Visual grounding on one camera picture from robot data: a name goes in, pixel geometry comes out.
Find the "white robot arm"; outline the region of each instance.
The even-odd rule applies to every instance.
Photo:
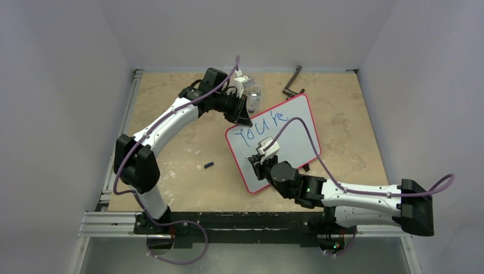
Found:
[[[414,235],[434,235],[431,196],[404,198],[396,195],[426,192],[415,181],[403,179],[401,185],[389,186],[339,183],[341,187],[338,187],[329,179],[303,175],[288,162],[278,162],[279,149],[272,137],[266,138],[249,161],[257,178],[266,179],[282,197],[294,199],[296,204],[306,208],[324,207],[326,219],[344,228],[382,224],[401,227]]]
[[[122,168],[120,179],[135,190],[136,196],[153,218],[160,219],[167,210],[169,211],[156,187],[160,177],[156,156],[180,130],[211,110],[222,112],[225,119],[231,123],[252,126],[247,113],[247,97],[244,90],[254,84],[254,81],[252,77],[243,75],[239,69],[236,69],[235,73],[237,77],[233,80],[233,86],[227,84],[226,88],[220,88],[198,103],[190,104],[216,88],[227,77],[226,73],[209,68],[203,79],[184,88],[171,107],[149,126],[131,137],[123,134],[117,139],[114,159],[115,173],[118,173],[129,150],[142,140]]]

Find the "whiteboard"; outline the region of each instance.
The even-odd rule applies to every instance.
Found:
[[[239,168],[240,175],[250,193],[256,193],[270,186],[267,180],[259,181],[247,157],[257,153],[259,142],[267,137],[275,137],[283,125],[292,117],[301,118],[308,126],[311,138],[317,141],[316,148],[321,154],[314,119],[305,94],[294,96],[252,119],[252,127],[233,126],[225,132],[225,138]],[[284,130],[277,140],[281,147],[277,156],[279,162],[288,161],[292,167],[300,168],[316,159],[309,138],[301,122],[295,120]]]

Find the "wooden table surface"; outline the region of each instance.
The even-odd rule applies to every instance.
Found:
[[[262,109],[285,100],[282,89],[292,73],[263,75]],[[144,73],[128,134],[161,115],[178,93],[203,73]],[[291,90],[306,89],[322,147],[322,159],[341,182],[388,184],[360,85],[354,73],[304,73]],[[225,140],[232,126],[216,111],[180,131],[157,157],[158,187],[172,211],[308,211],[269,187],[250,194]],[[214,162],[204,169],[203,165]],[[316,160],[308,174],[327,174]],[[118,188],[127,187],[119,183]],[[138,211],[132,195],[112,196],[109,211]]]

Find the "white wall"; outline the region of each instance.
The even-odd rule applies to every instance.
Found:
[[[359,76],[386,173],[429,188],[435,236],[414,242],[424,273],[482,273],[484,2],[398,1]]]
[[[396,0],[98,0],[136,68],[359,67]]]
[[[98,4],[0,1],[0,273],[66,273],[132,74]]]

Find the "blue writing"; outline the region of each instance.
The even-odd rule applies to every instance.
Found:
[[[247,130],[247,138],[249,138],[249,140],[254,140],[254,137],[255,137],[255,136],[254,136],[254,133],[253,133],[253,132],[252,132],[252,130],[249,128],[249,129]]]
[[[272,120],[274,121],[274,124],[276,124],[276,126],[277,126],[276,117],[275,117],[275,116],[274,116],[274,117],[272,116],[272,111],[271,111],[271,118],[272,118]]]
[[[240,133],[235,133],[235,135],[240,135],[240,136],[242,136],[242,139],[244,139],[245,144],[246,144],[248,147],[250,147],[250,146],[249,146],[249,144],[247,143],[247,141],[245,140],[244,135],[242,134],[243,132],[244,132],[244,130],[242,130],[242,129],[241,129],[241,130],[240,130]]]
[[[282,115],[281,113],[276,114],[276,116],[277,116],[277,118],[278,118],[279,120],[281,120],[281,121],[287,121],[287,120],[289,120],[287,117],[286,117],[286,119],[285,119],[285,120],[284,120],[284,119],[282,119],[281,117],[282,117],[283,115]]]
[[[263,122],[262,123],[263,123],[262,124],[262,132],[259,132],[259,129],[257,128],[257,123],[255,123],[255,125],[254,125],[256,127],[256,131],[257,131],[257,133],[259,135],[262,135],[264,133],[264,131],[265,131],[266,128],[269,129],[269,127],[267,126],[267,124],[265,122],[265,118],[263,119]]]

